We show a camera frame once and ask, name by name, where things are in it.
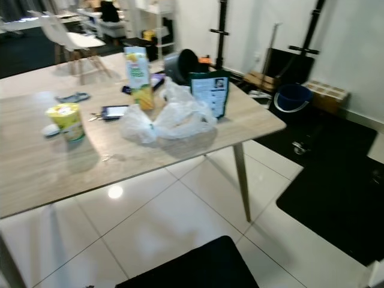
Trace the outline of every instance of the small white object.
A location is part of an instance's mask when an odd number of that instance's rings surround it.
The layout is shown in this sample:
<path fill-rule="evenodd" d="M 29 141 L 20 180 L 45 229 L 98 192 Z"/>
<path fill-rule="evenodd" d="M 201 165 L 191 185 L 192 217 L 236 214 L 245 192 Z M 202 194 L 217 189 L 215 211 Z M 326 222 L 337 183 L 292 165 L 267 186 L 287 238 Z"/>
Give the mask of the small white object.
<path fill-rule="evenodd" d="M 50 124 L 45 126 L 41 133 L 46 137 L 53 136 L 60 133 L 60 128 L 56 124 Z"/>
<path fill-rule="evenodd" d="M 260 61 L 260 58 L 261 58 L 261 53 L 260 53 L 259 51 L 256 51 L 256 52 L 254 53 L 254 60 L 255 60 L 256 62 L 259 62 L 259 61 Z"/>
<path fill-rule="evenodd" d="M 270 96 L 269 94 L 255 90 L 250 91 L 249 96 L 253 99 L 272 99 L 272 96 Z"/>

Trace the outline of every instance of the phone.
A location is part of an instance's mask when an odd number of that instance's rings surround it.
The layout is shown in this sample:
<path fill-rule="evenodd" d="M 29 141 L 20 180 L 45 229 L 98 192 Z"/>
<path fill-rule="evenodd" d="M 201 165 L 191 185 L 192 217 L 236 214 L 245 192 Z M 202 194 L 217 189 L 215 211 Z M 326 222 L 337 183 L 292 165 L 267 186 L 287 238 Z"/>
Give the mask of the phone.
<path fill-rule="evenodd" d="M 119 106 L 103 106 L 101 110 L 101 117 L 103 119 L 119 119 L 127 111 L 129 105 Z"/>

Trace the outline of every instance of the orange object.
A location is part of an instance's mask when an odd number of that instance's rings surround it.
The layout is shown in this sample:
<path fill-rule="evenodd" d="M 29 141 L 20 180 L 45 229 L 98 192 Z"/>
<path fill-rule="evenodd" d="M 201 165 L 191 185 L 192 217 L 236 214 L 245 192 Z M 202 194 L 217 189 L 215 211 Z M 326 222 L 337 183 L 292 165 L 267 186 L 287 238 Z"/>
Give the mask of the orange object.
<path fill-rule="evenodd" d="M 199 58 L 199 63 L 201 63 L 201 64 L 209 64 L 209 65 L 212 64 L 211 59 L 209 57 L 200 57 Z"/>

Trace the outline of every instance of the yellow cup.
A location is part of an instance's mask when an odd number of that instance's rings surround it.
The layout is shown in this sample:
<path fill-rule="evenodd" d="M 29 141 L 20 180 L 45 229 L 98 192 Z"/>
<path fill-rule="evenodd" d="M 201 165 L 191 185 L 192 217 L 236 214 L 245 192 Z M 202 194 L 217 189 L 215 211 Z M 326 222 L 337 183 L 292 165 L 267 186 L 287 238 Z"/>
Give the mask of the yellow cup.
<path fill-rule="evenodd" d="M 46 111 L 68 141 L 76 141 L 84 136 L 80 108 L 76 103 L 64 103 Z"/>

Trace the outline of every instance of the blue bucket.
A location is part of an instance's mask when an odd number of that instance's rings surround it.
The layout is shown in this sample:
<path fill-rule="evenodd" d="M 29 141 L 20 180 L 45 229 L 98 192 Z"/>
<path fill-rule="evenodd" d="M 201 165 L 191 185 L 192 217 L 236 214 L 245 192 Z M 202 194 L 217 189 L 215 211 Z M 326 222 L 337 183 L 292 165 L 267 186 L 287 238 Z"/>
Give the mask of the blue bucket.
<path fill-rule="evenodd" d="M 289 84 L 282 86 L 276 93 L 275 107 L 283 113 L 295 113 L 303 110 L 312 100 L 313 94 L 308 88 Z"/>

